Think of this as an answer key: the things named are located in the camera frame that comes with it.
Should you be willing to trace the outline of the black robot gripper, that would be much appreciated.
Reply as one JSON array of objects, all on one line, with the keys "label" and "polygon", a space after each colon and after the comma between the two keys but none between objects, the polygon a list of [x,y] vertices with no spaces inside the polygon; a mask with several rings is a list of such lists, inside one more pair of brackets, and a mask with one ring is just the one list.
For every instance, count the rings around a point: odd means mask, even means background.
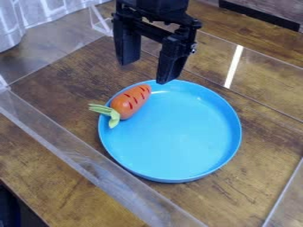
[{"label": "black robot gripper", "polygon": [[[149,22],[177,24],[196,30],[201,22],[187,14],[189,0],[116,0],[113,13],[113,42],[117,61],[123,66],[133,63],[141,55],[141,35],[135,23],[145,18]],[[183,71],[185,61],[195,52],[195,43],[187,43],[169,35],[163,39],[156,82],[165,84]]]}]

